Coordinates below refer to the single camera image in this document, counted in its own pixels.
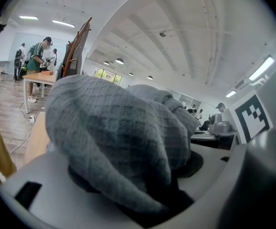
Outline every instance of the wooden floor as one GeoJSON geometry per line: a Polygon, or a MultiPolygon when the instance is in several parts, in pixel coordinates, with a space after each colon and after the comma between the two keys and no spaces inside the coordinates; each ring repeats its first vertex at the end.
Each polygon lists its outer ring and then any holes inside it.
{"type": "MultiPolygon", "coordinates": [[[[44,91],[44,99],[42,99],[41,89],[36,90],[35,86],[33,93],[38,96],[38,99],[34,104],[28,103],[30,113],[24,114],[27,118],[30,115],[38,116],[41,108],[45,105],[46,97],[51,88],[51,86],[47,86],[47,89],[44,91]]],[[[0,133],[9,152],[22,143],[33,127],[30,120],[24,118],[23,113],[19,110],[22,103],[23,81],[14,81],[13,75],[2,74],[0,81],[0,133]]],[[[21,110],[25,113],[24,104],[21,106],[21,110]]],[[[11,158],[17,169],[23,166],[25,149],[28,142],[29,139],[11,154],[11,158]]]]}

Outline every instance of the shorts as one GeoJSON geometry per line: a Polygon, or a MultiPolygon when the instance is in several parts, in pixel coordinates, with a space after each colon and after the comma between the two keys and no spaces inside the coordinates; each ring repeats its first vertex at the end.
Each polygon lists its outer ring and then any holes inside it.
{"type": "Polygon", "coordinates": [[[39,71],[27,70],[27,75],[29,75],[29,74],[35,74],[35,73],[39,73],[39,71]]]}

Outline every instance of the shoe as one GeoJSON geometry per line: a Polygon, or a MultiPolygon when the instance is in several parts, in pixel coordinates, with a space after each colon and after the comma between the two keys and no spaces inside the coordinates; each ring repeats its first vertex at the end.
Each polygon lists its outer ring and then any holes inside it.
{"type": "Polygon", "coordinates": [[[35,103],[35,102],[36,102],[36,99],[29,96],[29,97],[28,97],[28,102],[29,102],[29,103],[35,103]]]}

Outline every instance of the white table leg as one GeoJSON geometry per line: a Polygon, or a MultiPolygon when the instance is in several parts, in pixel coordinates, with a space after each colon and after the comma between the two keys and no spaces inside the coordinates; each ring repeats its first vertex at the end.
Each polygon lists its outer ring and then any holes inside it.
{"type": "Polygon", "coordinates": [[[44,98],[44,83],[42,83],[42,98],[44,98]]]}
{"type": "Polygon", "coordinates": [[[27,102],[27,80],[23,79],[23,99],[24,99],[24,106],[25,106],[25,112],[28,114],[28,102],[27,102]]]}

